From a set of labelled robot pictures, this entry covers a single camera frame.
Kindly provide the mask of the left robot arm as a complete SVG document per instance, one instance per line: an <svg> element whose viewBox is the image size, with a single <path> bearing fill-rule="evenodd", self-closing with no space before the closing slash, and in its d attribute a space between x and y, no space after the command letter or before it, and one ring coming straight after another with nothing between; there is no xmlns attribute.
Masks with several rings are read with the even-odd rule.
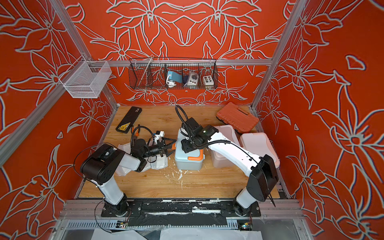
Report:
<svg viewBox="0 0 384 240"><path fill-rule="evenodd" d="M115 175L166 168L168 157L176 150L176 141L160 137L149 143L144 139L132 140L118 148L103 144L82 163L83 176L104 195L108 216L123 216L129 207L127 196L118 187Z"/></svg>

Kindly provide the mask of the gauze packet clear wrapper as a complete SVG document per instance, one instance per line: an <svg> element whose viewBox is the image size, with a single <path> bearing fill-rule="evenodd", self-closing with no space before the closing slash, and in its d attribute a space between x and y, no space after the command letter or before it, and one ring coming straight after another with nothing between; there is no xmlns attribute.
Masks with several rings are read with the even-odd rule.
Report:
<svg viewBox="0 0 384 240"><path fill-rule="evenodd" d="M126 152L127 154L131 154L131 143L127 143L124 145L118 145L118 149Z"/></svg>

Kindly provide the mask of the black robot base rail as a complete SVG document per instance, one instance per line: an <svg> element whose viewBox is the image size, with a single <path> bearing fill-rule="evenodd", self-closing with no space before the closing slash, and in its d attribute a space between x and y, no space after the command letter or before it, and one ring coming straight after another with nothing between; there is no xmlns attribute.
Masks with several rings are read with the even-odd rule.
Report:
<svg viewBox="0 0 384 240"><path fill-rule="evenodd" d="M222 217L259 217L258 202L240 214L233 199L128 199L128 210L123 217L151 215L213 214Z"/></svg>

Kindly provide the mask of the pink medicine chest box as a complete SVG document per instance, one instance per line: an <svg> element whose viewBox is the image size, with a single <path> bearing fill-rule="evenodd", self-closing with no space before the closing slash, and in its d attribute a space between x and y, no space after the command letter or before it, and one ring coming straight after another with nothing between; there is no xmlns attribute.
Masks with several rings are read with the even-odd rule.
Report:
<svg viewBox="0 0 384 240"><path fill-rule="evenodd" d="M240 145L238 137L234 128L231 125L223 125L223 126L215 126L219 130L219 132L229 141L233 142L236 145ZM227 158L227 151L225 151L224 147L227 147L228 144L214 144L211 145L213 149L210 149L211 160L213 166L217 169L221 168L230 168L235 164Z"/></svg>

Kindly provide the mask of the grey orange medicine chest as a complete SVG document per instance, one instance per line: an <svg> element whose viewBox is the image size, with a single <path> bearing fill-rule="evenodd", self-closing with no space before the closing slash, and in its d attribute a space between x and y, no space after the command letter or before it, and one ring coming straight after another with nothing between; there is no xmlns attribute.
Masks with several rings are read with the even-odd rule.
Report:
<svg viewBox="0 0 384 240"><path fill-rule="evenodd" d="M182 134L182 129L178 130L177 142L172 149L175 150L175 162L179 170L199 171L202 168L205 155L203 150L193 150L185 153L182 150L182 140L187 137Z"/></svg>

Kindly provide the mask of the white pink first aid kit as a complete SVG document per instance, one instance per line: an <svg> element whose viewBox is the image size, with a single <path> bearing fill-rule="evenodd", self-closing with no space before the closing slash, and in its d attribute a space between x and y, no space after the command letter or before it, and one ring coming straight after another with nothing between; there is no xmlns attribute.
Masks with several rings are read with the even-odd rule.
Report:
<svg viewBox="0 0 384 240"><path fill-rule="evenodd" d="M280 166L280 159L276 154L268 136L265 133L246 133L240 136L240 145L245 150L259 156L268 155L274 162L276 168Z"/></svg>

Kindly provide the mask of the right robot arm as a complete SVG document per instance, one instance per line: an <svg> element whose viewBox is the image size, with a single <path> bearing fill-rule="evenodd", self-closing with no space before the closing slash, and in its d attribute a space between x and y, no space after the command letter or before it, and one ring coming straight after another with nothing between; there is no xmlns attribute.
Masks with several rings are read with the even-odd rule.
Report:
<svg viewBox="0 0 384 240"><path fill-rule="evenodd" d="M234 211L244 216L255 202L264 202L271 194L279 178L275 161L267 154L253 154L240 145L228 140L219 130L211 125L202 127L194 118L182 120L182 133L186 138L181 140L182 150L189 153L194 150L209 148L231 161L248 177L246 187L233 201Z"/></svg>

